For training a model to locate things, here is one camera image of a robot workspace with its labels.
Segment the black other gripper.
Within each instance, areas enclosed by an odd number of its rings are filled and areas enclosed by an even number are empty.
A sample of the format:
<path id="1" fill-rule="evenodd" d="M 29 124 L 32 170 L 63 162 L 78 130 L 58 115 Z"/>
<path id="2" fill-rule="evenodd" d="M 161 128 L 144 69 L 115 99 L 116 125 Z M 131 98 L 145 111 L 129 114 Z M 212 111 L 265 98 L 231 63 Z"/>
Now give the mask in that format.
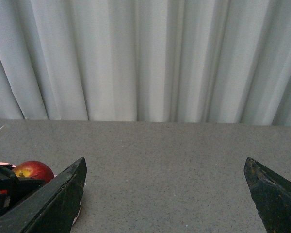
<path id="1" fill-rule="evenodd" d="M 0 233 L 69 233 L 81 208 L 85 158 L 48 183 L 17 177 L 14 167 L 0 163 Z"/>

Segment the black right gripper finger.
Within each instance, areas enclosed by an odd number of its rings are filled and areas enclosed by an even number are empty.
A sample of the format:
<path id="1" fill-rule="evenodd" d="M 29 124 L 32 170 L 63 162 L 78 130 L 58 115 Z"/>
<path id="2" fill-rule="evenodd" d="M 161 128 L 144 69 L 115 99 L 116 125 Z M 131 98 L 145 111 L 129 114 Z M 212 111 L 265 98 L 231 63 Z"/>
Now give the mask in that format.
<path id="1" fill-rule="evenodd" d="M 291 182 L 251 157 L 243 171 L 266 231 L 291 233 Z"/>

